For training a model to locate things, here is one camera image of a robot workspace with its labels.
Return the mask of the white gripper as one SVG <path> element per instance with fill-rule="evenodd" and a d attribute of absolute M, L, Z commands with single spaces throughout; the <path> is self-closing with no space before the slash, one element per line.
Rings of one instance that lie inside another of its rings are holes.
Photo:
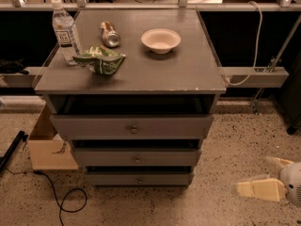
<path fill-rule="evenodd" d="M 266 162 L 279 173 L 279 179 L 267 178 L 236 183 L 232 192 L 240 197 L 255 198 L 270 202 L 280 202 L 287 198 L 289 202 L 301 206 L 301 163 L 266 156 Z"/>

